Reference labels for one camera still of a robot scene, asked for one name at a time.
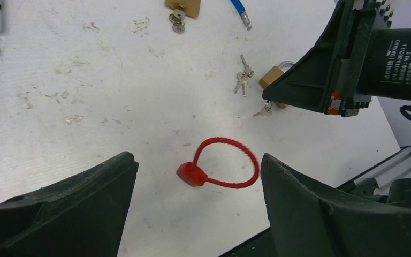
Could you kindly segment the red lock keys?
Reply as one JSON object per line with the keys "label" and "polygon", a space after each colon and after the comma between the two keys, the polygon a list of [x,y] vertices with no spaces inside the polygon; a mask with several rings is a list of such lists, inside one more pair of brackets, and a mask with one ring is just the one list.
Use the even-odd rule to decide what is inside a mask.
{"label": "red lock keys", "polygon": [[271,116],[272,115],[272,102],[266,101],[261,110],[255,114],[253,114],[253,117],[258,117],[258,116]]}

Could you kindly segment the brass padlock long shackle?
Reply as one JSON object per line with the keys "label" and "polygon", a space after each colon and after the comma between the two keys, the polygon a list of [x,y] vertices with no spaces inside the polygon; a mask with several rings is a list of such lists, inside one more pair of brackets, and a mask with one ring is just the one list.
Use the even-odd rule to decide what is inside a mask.
{"label": "brass padlock long shackle", "polygon": [[184,11],[186,16],[197,18],[200,13],[201,0],[165,0],[165,6]]}

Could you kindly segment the red cable padlock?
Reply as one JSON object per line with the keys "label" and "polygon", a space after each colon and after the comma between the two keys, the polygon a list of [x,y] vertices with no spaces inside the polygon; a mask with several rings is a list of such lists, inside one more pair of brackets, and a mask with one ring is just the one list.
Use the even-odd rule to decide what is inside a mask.
{"label": "red cable padlock", "polygon": [[[245,182],[240,182],[240,183],[228,183],[228,182],[224,182],[221,180],[216,180],[216,179],[210,178],[197,165],[200,154],[206,148],[206,146],[209,146],[215,143],[222,143],[222,144],[236,147],[250,158],[253,164],[253,167],[254,167],[254,173],[249,180]],[[179,166],[179,168],[176,170],[176,175],[181,180],[183,180],[186,184],[192,187],[203,186],[205,183],[211,183],[211,184],[218,185],[218,186],[225,187],[225,188],[242,189],[242,188],[252,186],[259,179],[260,164],[258,163],[258,160],[255,154],[242,143],[236,140],[233,140],[233,139],[225,138],[225,137],[212,137],[212,138],[204,140],[198,146],[197,150],[195,151],[192,162],[186,162]]]}

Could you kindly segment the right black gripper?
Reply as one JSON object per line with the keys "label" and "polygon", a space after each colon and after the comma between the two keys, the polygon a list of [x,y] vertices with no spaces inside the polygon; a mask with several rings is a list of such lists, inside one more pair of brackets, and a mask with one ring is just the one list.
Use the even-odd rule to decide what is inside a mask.
{"label": "right black gripper", "polygon": [[393,1],[338,1],[314,46],[263,90],[267,102],[352,117],[371,96],[359,89],[374,31],[389,29]]}

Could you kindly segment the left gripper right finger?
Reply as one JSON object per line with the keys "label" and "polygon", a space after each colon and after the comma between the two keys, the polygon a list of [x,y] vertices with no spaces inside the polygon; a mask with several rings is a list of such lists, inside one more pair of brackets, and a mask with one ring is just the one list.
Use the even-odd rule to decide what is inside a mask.
{"label": "left gripper right finger", "polygon": [[261,180],[279,256],[411,256],[411,178],[371,200],[264,154]]}

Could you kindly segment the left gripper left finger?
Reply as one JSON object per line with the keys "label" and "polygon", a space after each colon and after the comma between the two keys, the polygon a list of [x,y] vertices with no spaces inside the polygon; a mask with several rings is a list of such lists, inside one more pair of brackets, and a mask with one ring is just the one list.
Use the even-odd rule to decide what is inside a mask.
{"label": "left gripper left finger", "polygon": [[0,256],[117,256],[138,163],[122,152],[0,203]]}

